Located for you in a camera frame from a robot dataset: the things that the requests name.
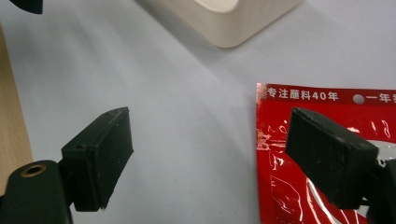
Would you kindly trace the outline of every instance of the black mount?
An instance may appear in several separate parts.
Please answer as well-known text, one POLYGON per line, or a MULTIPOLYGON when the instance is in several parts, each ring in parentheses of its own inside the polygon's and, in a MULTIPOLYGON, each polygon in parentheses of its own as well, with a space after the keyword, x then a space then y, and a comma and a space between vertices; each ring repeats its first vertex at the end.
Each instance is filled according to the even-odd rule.
POLYGON ((106 208, 132 147, 127 107, 102 114, 62 148, 63 159, 14 171, 0 197, 0 223, 73 223, 77 211, 106 208))

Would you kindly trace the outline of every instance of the plastic bag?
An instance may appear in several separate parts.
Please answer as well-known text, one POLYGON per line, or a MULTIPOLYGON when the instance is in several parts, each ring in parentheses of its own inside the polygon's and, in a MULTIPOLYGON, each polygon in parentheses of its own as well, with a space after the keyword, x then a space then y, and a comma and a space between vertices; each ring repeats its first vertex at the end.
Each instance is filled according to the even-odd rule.
POLYGON ((257 168, 261 223, 367 223, 367 207, 339 210, 285 153, 294 107, 314 110, 396 158, 396 91, 257 84, 257 168))

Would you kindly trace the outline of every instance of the white table surface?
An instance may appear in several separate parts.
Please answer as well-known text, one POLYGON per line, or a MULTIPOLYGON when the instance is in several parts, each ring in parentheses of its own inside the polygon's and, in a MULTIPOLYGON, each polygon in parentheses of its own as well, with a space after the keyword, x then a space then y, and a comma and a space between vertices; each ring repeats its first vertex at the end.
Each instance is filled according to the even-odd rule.
POLYGON ((135 153, 108 208, 75 223, 259 223, 257 82, 396 88, 396 1, 305 0, 218 49, 144 0, 0 1, 34 159, 129 106, 135 153))

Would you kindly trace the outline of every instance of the red packaging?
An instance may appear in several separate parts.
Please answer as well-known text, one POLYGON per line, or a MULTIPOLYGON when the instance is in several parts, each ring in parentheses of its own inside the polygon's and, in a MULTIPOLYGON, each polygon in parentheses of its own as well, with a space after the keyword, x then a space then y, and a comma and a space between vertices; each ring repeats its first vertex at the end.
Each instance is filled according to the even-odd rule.
POLYGON ((293 107, 317 111, 396 158, 396 91, 257 84, 257 168, 261 223, 367 223, 367 207, 339 210, 285 153, 293 107))

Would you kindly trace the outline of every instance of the white box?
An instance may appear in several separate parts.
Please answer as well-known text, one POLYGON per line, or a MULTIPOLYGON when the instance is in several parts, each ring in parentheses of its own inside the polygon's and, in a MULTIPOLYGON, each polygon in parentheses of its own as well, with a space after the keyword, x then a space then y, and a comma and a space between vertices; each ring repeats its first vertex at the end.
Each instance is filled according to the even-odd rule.
POLYGON ((176 13, 209 42, 235 47, 303 0, 153 0, 176 13))

